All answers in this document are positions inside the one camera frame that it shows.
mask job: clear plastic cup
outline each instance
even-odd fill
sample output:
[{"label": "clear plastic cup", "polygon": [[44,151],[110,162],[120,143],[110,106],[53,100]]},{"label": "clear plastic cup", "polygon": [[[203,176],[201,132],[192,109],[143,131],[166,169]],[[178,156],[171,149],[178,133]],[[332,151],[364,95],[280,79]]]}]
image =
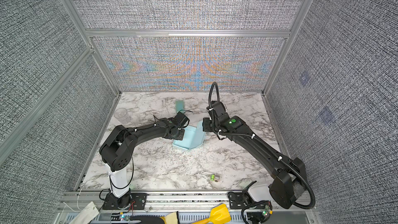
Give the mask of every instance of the clear plastic cup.
[{"label": "clear plastic cup", "polygon": [[119,108],[116,109],[113,113],[113,116],[121,123],[121,124],[128,124],[130,123],[130,115],[127,112],[126,108]]}]

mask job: white marble surface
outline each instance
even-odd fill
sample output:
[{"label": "white marble surface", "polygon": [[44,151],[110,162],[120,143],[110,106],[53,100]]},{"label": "white marble surface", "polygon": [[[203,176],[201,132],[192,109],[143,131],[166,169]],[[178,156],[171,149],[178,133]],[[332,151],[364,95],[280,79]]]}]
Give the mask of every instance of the white marble surface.
[{"label": "white marble surface", "polygon": [[[131,116],[127,127],[153,123],[158,118],[173,117],[175,102],[184,100],[190,125],[208,117],[208,93],[123,93],[117,108],[126,108]],[[271,122],[259,93],[220,93],[229,116],[241,117],[251,129],[279,151]],[[112,117],[101,144],[119,122]],[[133,153],[134,177],[132,189],[242,189],[251,181],[272,182],[271,176],[244,148],[215,134],[206,134],[203,145],[190,151],[172,147],[172,140],[156,138],[138,145]],[[210,181],[210,175],[221,175],[220,182]],[[127,177],[131,177],[131,163]],[[81,184],[86,189],[109,188],[109,179],[100,154],[96,153]]]}]

